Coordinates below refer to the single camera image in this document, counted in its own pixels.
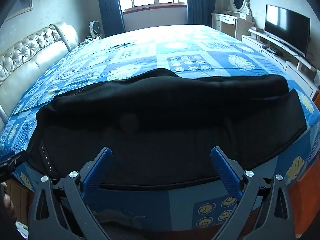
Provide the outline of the person's hand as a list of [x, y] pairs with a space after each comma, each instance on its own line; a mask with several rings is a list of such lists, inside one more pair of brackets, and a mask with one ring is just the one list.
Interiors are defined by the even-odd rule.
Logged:
[[4, 213], [5, 218], [15, 222], [17, 220], [16, 207], [13, 204], [10, 196], [6, 192], [7, 184], [1, 183], [1, 211]]

